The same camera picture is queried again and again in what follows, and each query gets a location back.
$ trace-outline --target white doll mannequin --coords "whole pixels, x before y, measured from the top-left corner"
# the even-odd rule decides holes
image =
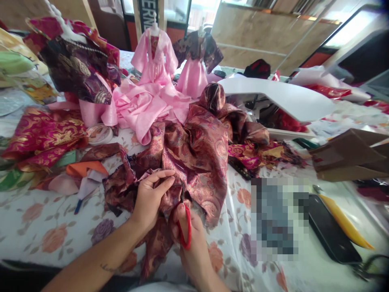
[[[154,37],[158,37],[159,36],[159,27],[158,27],[158,23],[157,23],[157,13],[154,11],[153,12],[153,16],[154,16],[154,22],[153,22],[153,26],[150,28],[151,30],[151,35],[154,36]]]
[[[45,3],[47,4],[47,7],[49,8],[50,15],[57,19],[58,23],[61,25],[62,28],[62,35],[61,37],[66,41],[75,41],[80,42],[83,44],[87,44],[86,38],[80,34],[74,33],[71,28],[66,25],[65,20],[62,18],[61,12],[53,5],[50,4],[48,0],[45,0]]]
[[[203,20],[201,21],[201,26],[199,28],[199,37],[201,37],[201,38],[203,38],[205,36],[204,20],[205,20],[205,17],[203,17]]]

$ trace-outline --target tattoo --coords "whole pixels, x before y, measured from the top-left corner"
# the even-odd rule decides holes
[[[112,269],[112,268],[107,267],[107,264],[105,264],[104,266],[103,266],[103,264],[100,264],[100,267],[101,267],[103,270],[105,270],[105,271],[107,271],[107,272],[110,272],[110,273],[119,272],[119,268],[117,268],[117,269]]]

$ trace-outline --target brown cardboard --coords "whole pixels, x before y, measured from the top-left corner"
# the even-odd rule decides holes
[[[389,176],[388,173],[378,172],[362,166],[339,167],[331,170],[323,170],[317,173],[317,178],[330,182],[345,180],[365,180],[371,178],[384,178]]]
[[[387,135],[350,129],[310,150],[319,179],[344,181],[389,176],[389,144],[370,147]]]

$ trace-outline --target black sign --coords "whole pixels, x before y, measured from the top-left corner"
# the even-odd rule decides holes
[[[157,14],[158,22],[158,0],[138,0],[139,14],[141,17],[142,33],[149,27],[153,26],[154,16],[153,13]]]

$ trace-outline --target phone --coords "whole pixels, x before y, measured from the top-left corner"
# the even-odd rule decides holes
[[[332,260],[358,264],[361,256],[318,195],[309,195],[309,223]]]

